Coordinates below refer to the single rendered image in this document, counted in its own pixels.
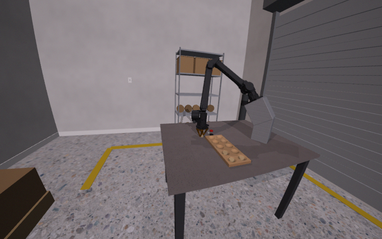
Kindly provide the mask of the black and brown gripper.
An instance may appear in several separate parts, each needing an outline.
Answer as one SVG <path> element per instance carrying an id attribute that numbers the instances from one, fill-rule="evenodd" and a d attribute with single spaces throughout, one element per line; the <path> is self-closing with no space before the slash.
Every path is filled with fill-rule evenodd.
<path id="1" fill-rule="evenodd" d="M 201 120 L 201 119 L 200 119 Z M 199 125 L 196 125 L 196 130 L 199 134 L 199 136 L 201 137 L 201 135 L 205 135 L 205 133 L 207 132 L 208 130 L 208 124 L 206 124 L 206 120 L 201 120 L 200 121 L 200 126 Z M 199 133 L 199 130 L 201 131 L 201 134 Z M 203 133 L 203 131 L 205 130 L 205 132 Z"/>

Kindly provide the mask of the orange tray with round pockets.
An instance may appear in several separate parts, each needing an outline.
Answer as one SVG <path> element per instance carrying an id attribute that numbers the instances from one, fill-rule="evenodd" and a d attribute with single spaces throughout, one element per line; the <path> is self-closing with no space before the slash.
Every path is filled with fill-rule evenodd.
<path id="1" fill-rule="evenodd" d="M 209 135 L 209 136 L 205 136 L 205 139 L 213 147 L 213 149 L 218 153 L 218 155 L 222 158 L 222 160 L 227 164 L 228 167 L 251 163 L 251 160 L 245 154 L 243 154 L 239 149 L 237 149 L 231 142 L 229 142 L 224 136 Z M 227 151 L 228 154 L 224 155 L 223 151 Z M 239 156 L 243 156 L 244 160 L 240 160 Z M 234 158 L 234 162 L 230 162 L 229 157 Z"/>

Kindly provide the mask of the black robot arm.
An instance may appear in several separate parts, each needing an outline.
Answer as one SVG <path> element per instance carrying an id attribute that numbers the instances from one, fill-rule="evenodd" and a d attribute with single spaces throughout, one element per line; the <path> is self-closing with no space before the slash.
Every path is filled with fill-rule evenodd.
<path id="1" fill-rule="evenodd" d="M 200 126 L 201 120 L 207 119 L 206 109 L 208 107 L 208 96 L 209 96 L 209 88 L 211 82 L 212 69 L 217 68 L 224 75 L 226 75 L 230 80 L 232 80 L 240 89 L 242 94 L 247 94 L 249 98 L 249 102 L 253 102 L 263 96 L 260 96 L 256 93 L 253 83 L 244 81 L 239 76 L 237 76 L 233 71 L 231 71 L 227 66 L 225 66 L 219 57 L 211 59 L 207 62 L 206 72 L 204 77 L 203 91 L 200 102 L 200 110 L 192 110 L 191 119 L 193 123 L 197 123 Z M 200 120 L 201 119 L 201 120 Z"/>

